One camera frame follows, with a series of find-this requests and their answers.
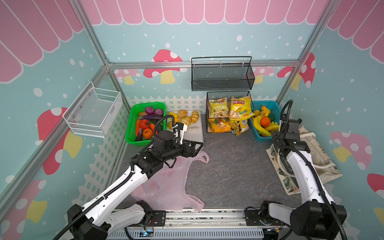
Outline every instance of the mushroom decal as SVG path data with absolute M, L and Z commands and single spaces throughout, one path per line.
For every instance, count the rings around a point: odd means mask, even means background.
M 131 85 L 135 83 L 135 81 L 132 79 L 132 76 L 135 76 L 135 77 L 141 76 L 137 69 L 124 69 L 124 70 L 116 69 L 114 73 L 120 83 L 122 83 L 122 80 L 124 79 L 124 83 L 127 85 Z
M 366 136 L 348 132 L 331 132 L 331 139 L 341 145 L 333 150 L 341 162 L 353 156 L 361 170 L 366 169 L 371 163 L 372 148 Z
M 38 223 L 47 209 L 47 201 L 35 201 L 35 197 L 44 188 L 45 180 L 33 180 L 20 195 L 16 204 L 1 223 L 3 240 L 18 240 L 23 235 L 25 220 Z
M 368 185 L 372 188 L 375 193 L 380 197 L 384 198 L 384 176 L 379 174 L 368 174 L 367 177 Z
M 39 133 L 39 140 L 36 141 L 36 145 L 39 145 L 51 132 L 54 126 L 61 119 L 62 113 L 66 108 L 53 108 L 51 110 L 43 112 L 37 119 L 37 130 Z M 43 163 L 43 169 L 45 174 L 54 174 L 60 166 L 61 159 L 63 157 L 63 150 L 67 150 L 71 158 L 75 158 L 79 153 L 83 139 L 79 136 L 74 135 L 68 129 L 64 136 L 57 143 L 51 154 Z
M 289 74 L 291 73 L 292 69 L 293 69 L 293 67 L 287 66 L 287 67 L 283 68 L 281 71 L 279 71 L 277 73 L 277 76 L 279 78 L 288 77 Z M 315 60 L 313 53 L 310 53 L 308 59 L 305 61 L 305 64 L 301 68 L 299 74 L 293 80 L 292 85 L 291 85 L 292 89 L 294 89 L 296 91 L 299 89 L 299 83 L 300 83 L 301 79 L 304 80 L 305 86 L 307 88 L 309 88 L 313 83 L 315 71 L 316 71 L 316 60 Z
M 259 84 L 263 82 L 263 76 L 272 77 L 275 74 L 273 67 L 255 67 L 253 68 L 253 74 L 255 75 L 254 84 Z
M 153 57 L 151 62 L 182 62 L 183 60 L 174 52 L 161 49 Z M 163 68 L 163 69 L 145 69 L 144 76 L 147 78 L 153 78 L 157 75 L 161 75 L 160 83 L 171 84 L 175 82 L 175 78 L 172 75 L 172 71 L 186 72 L 186 68 Z

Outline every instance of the snack package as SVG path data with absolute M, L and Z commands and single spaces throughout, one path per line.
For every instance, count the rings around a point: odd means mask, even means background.
M 243 98 L 231 98 L 231 110 L 229 111 L 229 118 L 232 121 L 246 120 L 255 114 L 251 109 L 251 97 L 245 96 Z
M 249 129 L 248 120 L 230 121 L 229 123 L 231 125 L 231 132 L 236 136 L 239 136 Z
M 212 107 L 211 118 L 228 116 L 227 98 L 209 100 L 209 105 Z
M 231 125 L 228 121 L 229 119 L 227 119 L 210 118 L 208 119 L 208 126 L 212 132 L 229 132 L 231 131 Z

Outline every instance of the gray floor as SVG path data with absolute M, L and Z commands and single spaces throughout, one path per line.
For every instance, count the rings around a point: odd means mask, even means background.
M 205 207 L 259 207 L 264 199 L 290 207 L 301 205 L 300 194 L 287 196 L 265 150 L 271 142 L 257 142 L 251 129 L 240 136 L 207 133 L 202 115 L 204 148 L 209 162 L 194 161 L 188 172 L 185 191 Z M 119 176 L 128 168 L 128 159 L 142 147 L 129 145 Z M 127 197 L 118 208 L 136 201 Z

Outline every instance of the wire shelf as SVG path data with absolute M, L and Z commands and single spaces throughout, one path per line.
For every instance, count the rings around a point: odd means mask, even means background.
M 105 137 L 121 106 L 120 92 L 95 88 L 89 82 L 63 118 L 74 134 Z
M 192 58 L 192 91 L 251 90 L 255 81 L 251 60 L 250 56 Z

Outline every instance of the green basket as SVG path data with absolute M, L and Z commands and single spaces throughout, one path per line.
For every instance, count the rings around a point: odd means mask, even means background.
M 130 144 L 135 144 L 136 146 L 145 146 L 147 145 L 151 140 L 142 140 L 142 141 L 135 141 L 136 139 L 136 116 L 139 112 L 142 112 L 145 110 L 146 107 L 153 107 L 154 109 L 162 109 L 164 112 L 164 116 L 166 115 L 166 105 L 162 102 L 154 102 L 154 103 L 139 103 L 134 105 L 131 108 L 131 112 L 129 114 L 129 120 L 128 120 L 128 126 L 127 126 L 127 132 L 125 133 L 125 141 Z M 167 120 L 163 121 L 163 129 L 166 130 L 167 128 Z

